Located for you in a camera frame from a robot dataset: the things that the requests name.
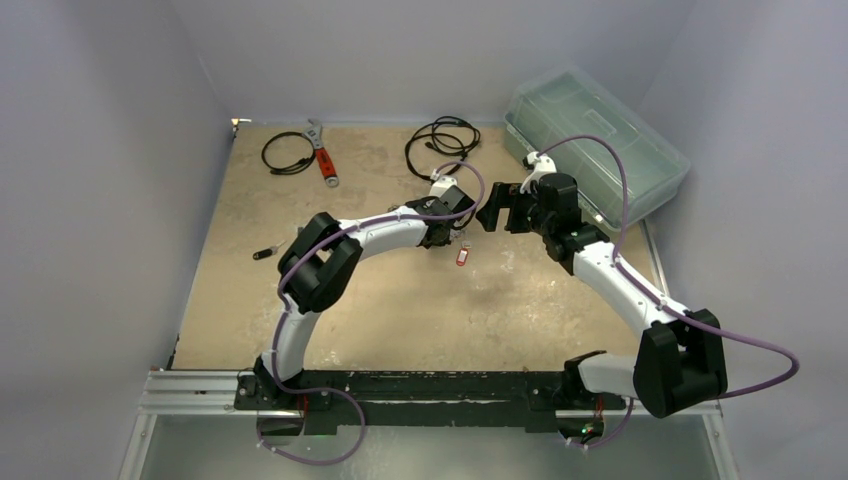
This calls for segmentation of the red tagged key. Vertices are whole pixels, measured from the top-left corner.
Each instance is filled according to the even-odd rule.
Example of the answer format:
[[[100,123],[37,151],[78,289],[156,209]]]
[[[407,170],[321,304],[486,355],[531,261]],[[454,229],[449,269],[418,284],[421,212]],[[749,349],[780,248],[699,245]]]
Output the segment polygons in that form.
[[[459,267],[463,267],[466,265],[468,257],[470,255],[471,243],[468,241],[463,241],[460,246],[460,250],[458,251],[456,257],[456,265]]]

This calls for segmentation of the large metal keyring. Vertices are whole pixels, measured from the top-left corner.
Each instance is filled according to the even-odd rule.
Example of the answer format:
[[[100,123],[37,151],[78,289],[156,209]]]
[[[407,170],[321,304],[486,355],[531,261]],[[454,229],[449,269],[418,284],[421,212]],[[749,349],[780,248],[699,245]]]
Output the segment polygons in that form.
[[[470,197],[462,197],[460,200],[441,200],[435,196],[425,196],[406,202],[404,207],[411,208],[419,215],[445,216],[464,211],[473,204]],[[470,219],[471,217],[466,220],[426,221],[427,230],[418,247],[430,249],[450,245],[454,239],[464,233]]]

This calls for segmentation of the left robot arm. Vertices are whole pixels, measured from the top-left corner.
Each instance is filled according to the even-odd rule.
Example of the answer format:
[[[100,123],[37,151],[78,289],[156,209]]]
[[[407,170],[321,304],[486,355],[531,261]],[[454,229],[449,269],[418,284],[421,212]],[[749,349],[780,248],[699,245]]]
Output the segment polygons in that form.
[[[387,213],[337,220],[321,212],[307,223],[278,262],[278,296],[283,303],[271,344],[254,366],[256,394],[272,408],[292,405],[297,395],[339,395],[330,387],[298,386],[306,346],[322,312],[343,295],[360,261],[400,248],[450,243],[456,220],[477,202],[457,186],[434,188],[421,199]]]

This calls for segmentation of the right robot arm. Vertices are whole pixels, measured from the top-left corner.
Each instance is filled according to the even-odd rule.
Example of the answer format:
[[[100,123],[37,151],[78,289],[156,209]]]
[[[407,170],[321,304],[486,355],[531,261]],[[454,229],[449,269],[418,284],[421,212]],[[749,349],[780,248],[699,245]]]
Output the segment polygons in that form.
[[[566,361],[561,392],[569,404],[584,407],[599,394],[612,394],[638,400],[654,417],[665,418],[726,393],[716,316],[689,310],[632,270],[609,236],[583,220],[571,176],[545,174],[527,191],[496,182],[475,217],[491,232],[501,210],[508,212],[506,231],[540,235],[548,256],[592,288],[639,340],[634,356],[598,350]]]

